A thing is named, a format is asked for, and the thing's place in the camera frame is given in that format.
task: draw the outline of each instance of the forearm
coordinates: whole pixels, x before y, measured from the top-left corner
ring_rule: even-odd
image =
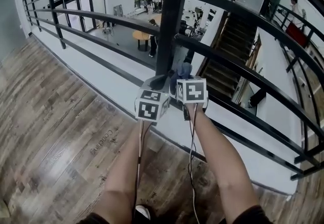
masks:
[[[203,112],[197,113],[195,131],[218,186],[241,182],[237,179],[238,176],[249,180],[245,165],[236,149]]]
[[[149,123],[144,122],[143,134],[148,126]],[[113,162],[101,199],[93,209],[94,213],[100,215],[110,224],[127,224],[132,221],[140,149],[139,133],[140,122],[136,124],[121,148],[120,154]]]
[[[258,204],[248,172],[234,146],[202,111],[197,112],[195,131],[219,186],[227,222],[232,223]]]
[[[144,122],[143,134],[149,126]],[[113,162],[105,183],[106,191],[118,191],[127,194],[133,202],[135,196],[135,181],[139,156],[140,123],[132,130],[130,137],[122,147],[120,154]]]

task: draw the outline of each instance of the desk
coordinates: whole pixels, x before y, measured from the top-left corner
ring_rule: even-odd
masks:
[[[148,47],[148,40],[150,39],[150,35],[138,30],[135,30],[133,32],[133,38],[135,38],[138,41],[138,50],[141,51],[141,45],[140,45],[140,41],[145,41],[145,50],[144,52],[147,51],[147,47]]]

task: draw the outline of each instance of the person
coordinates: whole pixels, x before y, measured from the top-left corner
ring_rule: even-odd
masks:
[[[292,4],[292,12],[296,13],[297,15],[301,16],[303,19],[307,20],[306,11],[304,9],[301,9],[298,4],[298,0],[290,0]],[[305,31],[305,25],[303,22],[301,22],[299,19],[297,19],[295,16],[290,16],[289,19],[292,23],[294,23],[302,32]]]
[[[194,105],[188,105],[187,110],[193,122]],[[144,122],[143,133],[149,126],[149,122]],[[140,128],[141,125],[138,123],[130,133],[121,153],[109,170],[100,201],[95,205],[93,212],[79,224],[129,224],[132,222]],[[200,106],[196,110],[195,132],[219,187],[225,214],[225,219],[221,223],[270,223],[259,205],[241,157]],[[143,147],[146,142],[147,138],[144,137]],[[134,222],[149,223],[149,211],[143,206],[137,209]]]
[[[147,0],[144,0],[144,1],[143,1],[143,5],[144,5],[144,9],[145,9],[145,11],[146,11],[147,14],[148,14]]]
[[[101,28],[105,39],[119,46],[119,44],[115,42],[113,37],[114,36],[113,24],[110,23],[109,21],[103,21],[101,24]]]
[[[158,24],[154,19],[149,20],[149,23],[151,23],[153,26],[157,26]],[[151,49],[150,52],[148,53],[149,57],[154,57],[156,54],[156,49],[157,49],[157,40],[154,35],[150,35],[150,44],[151,44]]]

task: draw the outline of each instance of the wood laminate floor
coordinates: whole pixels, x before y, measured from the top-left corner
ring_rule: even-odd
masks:
[[[134,124],[29,38],[0,68],[0,198],[11,213],[0,223],[84,218]],[[188,157],[150,134],[138,203],[155,209],[162,223],[196,223]],[[204,162],[195,159],[193,169],[200,223],[218,223],[223,212],[215,179]],[[275,223],[323,223],[323,180],[323,171],[302,179],[289,201],[255,188]]]

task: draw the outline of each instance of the cable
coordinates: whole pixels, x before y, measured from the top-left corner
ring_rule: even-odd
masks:
[[[194,211],[194,215],[196,217],[196,220],[199,223],[199,219],[197,216],[197,212],[196,212],[196,190],[194,187],[194,183],[193,183],[193,176],[192,176],[192,159],[193,159],[193,155],[192,155],[192,150],[193,148],[195,149],[196,152],[196,145],[194,143],[194,130],[195,130],[195,124],[196,124],[196,116],[197,116],[197,107],[198,107],[198,103],[195,104],[195,108],[194,108],[194,116],[193,116],[193,126],[191,129],[191,119],[189,116],[189,122],[190,122],[190,131],[191,131],[191,148],[190,148],[190,154],[189,154],[189,164],[188,164],[188,173],[189,173],[189,177],[190,177],[190,182],[191,182],[191,186],[192,186],[192,193],[193,193],[193,197],[192,197],[192,205],[193,205],[193,211]]]
[[[144,135],[143,135],[143,126],[144,126],[144,121],[141,121],[140,123],[140,133],[139,133],[139,154],[138,154],[138,160],[137,160],[137,170],[136,170],[136,179],[135,179],[135,197],[134,197],[134,205],[133,205],[133,219],[135,217],[135,208],[136,208],[136,200],[137,200],[137,190],[139,186],[139,181],[140,181],[140,167],[141,167],[141,159],[143,155],[143,147],[142,145],[144,144],[145,136],[149,128],[152,126],[153,122],[148,125]]]

